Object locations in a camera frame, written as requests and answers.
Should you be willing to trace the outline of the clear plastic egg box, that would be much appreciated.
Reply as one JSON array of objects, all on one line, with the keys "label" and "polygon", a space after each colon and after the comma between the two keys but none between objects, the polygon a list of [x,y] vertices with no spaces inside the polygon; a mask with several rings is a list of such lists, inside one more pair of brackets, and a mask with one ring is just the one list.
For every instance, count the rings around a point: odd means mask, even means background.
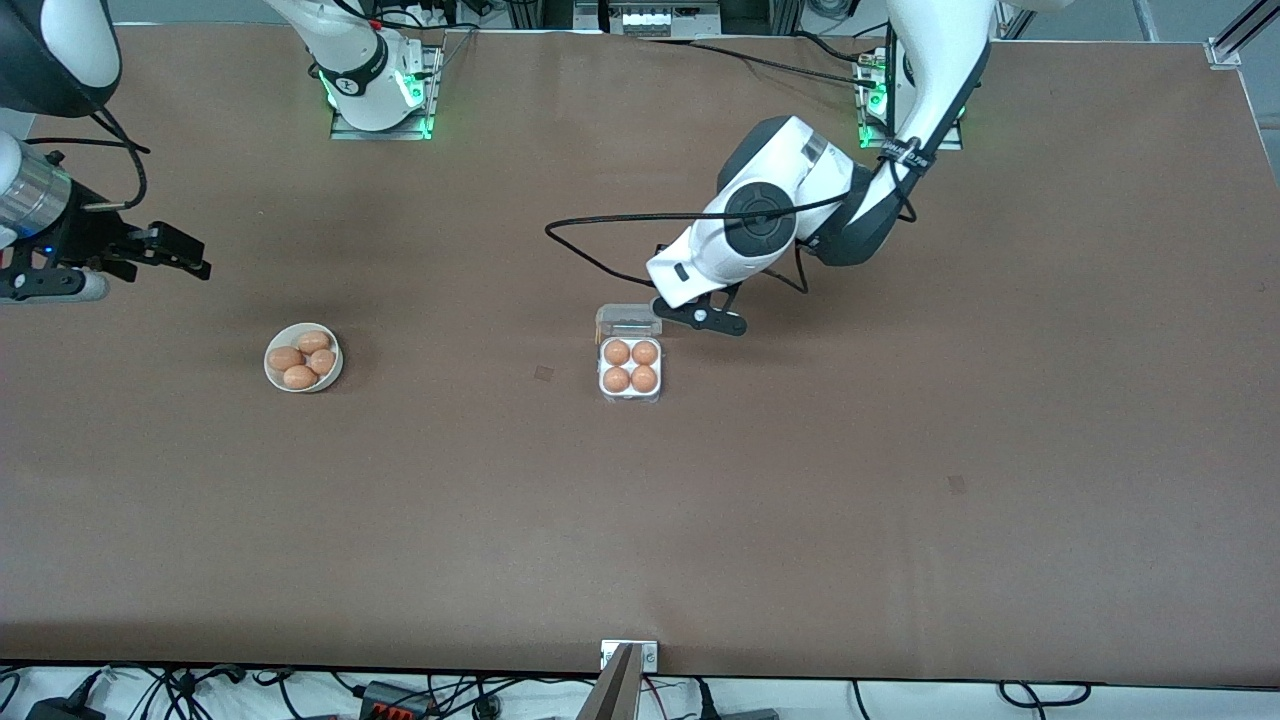
[{"label": "clear plastic egg box", "polygon": [[[660,343],[660,319],[645,304],[607,304],[599,307],[595,315],[596,388],[607,401],[654,404],[660,398],[666,373],[664,348]],[[659,346],[660,357],[652,365],[660,378],[655,392],[640,395],[632,387],[620,395],[605,392],[602,387],[602,375],[611,365],[602,357],[602,346],[614,338],[626,341],[631,347],[641,340],[650,340]],[[636,365],[631,359],[623,368],[631,375]]]}]

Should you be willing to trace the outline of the white round bowl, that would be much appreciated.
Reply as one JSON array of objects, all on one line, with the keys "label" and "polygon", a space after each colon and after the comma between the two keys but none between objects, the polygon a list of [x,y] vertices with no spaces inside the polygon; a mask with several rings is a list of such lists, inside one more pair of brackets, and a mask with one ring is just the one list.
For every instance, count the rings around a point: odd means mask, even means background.
[{"label": "white round bowl", "polygon": [[[282,384],[282,374],[283,373],[274,372],[273,369],[270,369],[268,366],[268,364],[266,364],[266,354],[268,354],[268,350],[274,348],[274,347],[280,347],[280,346],[293,346],[294,347],[294,340],[300,334],[302,334],[303,332],[306,332],[306,331],[325,331],[332,337],[332,350],[337,354],[337,365],[335,365],[334,370],[330,374],[325,375],[324,378],[317,378],[317,383],[312,388],[305,389],[305,391],[289,391],[289,389],[287,389]],[[328,389],[338,379],[338,377],[340,375],[342,369],[343,369],[343,363],[344,363],[343,350],[340,347],[340,342],[339,342],[337,334],[333,331],[330,331],[329,328],[326,328],[325,325],[321,325],[321,324],[317,324],[317,323],[311,323],[311,322],[296,323],[293,325],[288,325],[284,329],[279,331],[274,336],[274,338],[268,343],[268,348],[266,348],[266,351],[265,351],[265,354],[262,356],[262,369],[264,369],[264,373],[265,373],[265,377],[268,378],[268,380],[275,388],[278,388],[280,391],[284,391],[287,393],[294,393],[294,395],[300,395],[300,393],[302,393],[302,395],[305,395],[305,393],[317,393],[317,392],[321,392],[324,389]]]}]

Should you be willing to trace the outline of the white power strip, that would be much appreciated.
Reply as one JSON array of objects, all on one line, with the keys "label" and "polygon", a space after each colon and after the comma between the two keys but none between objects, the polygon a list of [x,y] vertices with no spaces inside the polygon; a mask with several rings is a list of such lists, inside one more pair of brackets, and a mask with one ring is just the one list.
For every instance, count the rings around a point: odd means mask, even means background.
[{"label": "white power strip", "polygon": [[607,17],[614,35],[639,38],[699,38],[721,35],[717,0],[608,0]]}]

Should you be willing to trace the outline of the black power adapter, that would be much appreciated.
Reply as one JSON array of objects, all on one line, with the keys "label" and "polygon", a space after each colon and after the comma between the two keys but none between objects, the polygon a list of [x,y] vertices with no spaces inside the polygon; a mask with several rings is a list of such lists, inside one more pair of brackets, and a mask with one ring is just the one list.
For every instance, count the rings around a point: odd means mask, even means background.
[{"label": "black power adapter", "polygon": [[104,712],[70,698],[52,697],[35,702],[24,720],[106,720]]}]

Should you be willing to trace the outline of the black orange power strip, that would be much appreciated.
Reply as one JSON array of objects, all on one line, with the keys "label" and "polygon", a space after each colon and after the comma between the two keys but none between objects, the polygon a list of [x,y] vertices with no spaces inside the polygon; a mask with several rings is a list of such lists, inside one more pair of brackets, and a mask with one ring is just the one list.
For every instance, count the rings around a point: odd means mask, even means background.
[{"label": "black orange power strip", "polygon": [[436,711],[430,691],[413,691],[385,682],[358,685],[358,720],[429,720]]}]

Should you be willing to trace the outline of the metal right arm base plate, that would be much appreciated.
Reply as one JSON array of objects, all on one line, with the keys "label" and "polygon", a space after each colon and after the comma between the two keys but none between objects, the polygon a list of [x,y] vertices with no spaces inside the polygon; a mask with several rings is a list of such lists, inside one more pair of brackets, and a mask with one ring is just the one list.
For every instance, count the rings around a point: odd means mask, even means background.
[{"label": "metal right arm base plate", "polygon": [[436,45],[406,40],[399,54],[364,96],[347,97],[326,86],[333,140],[419,141],[434,131],[443,53]]}]

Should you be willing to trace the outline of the metal table edge bracket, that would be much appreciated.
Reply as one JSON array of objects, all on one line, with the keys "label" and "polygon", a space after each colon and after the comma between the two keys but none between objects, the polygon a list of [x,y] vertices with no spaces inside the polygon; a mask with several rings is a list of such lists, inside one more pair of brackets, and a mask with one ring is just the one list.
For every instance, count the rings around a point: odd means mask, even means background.
[{"label": "metal table edge bracket", "polygon": [[603,671],[612,660],[616,651],[622,646],[635,646],[634,655],[637,657],[644,674],[658,674],[659,670],[659,643],[657,641],[636,639],[603,639],[599,646],[599,669]]}]

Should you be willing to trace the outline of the aluminium frame profile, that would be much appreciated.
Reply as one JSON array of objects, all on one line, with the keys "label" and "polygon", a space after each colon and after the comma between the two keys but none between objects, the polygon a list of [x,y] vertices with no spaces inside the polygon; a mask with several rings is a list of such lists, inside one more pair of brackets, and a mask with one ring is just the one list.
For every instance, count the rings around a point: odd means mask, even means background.
[{"label": "aluminium frame profile", "polygon": [[1280,0],[1251,0],[1217,36],[1206,44],[1206,56],[1213,69],[1240,65],[1240,51],[1280,19]]}]

